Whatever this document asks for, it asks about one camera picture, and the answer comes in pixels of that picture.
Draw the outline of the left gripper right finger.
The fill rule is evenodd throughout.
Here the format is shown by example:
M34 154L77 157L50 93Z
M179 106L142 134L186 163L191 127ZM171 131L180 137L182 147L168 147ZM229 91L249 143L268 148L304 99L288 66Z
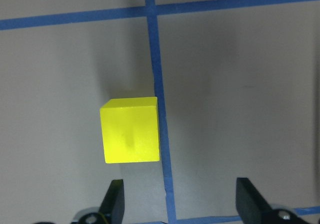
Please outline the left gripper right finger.
M243 223L277 223L275 211L246 177L236 179L235 206Z

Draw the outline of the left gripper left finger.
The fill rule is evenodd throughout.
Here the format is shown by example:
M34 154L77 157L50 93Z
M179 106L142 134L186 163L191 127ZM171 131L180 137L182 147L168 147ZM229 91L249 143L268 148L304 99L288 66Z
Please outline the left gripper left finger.
M125 211L125 191L122 179L112 180L100 205L99 213L106 223L121 224Z

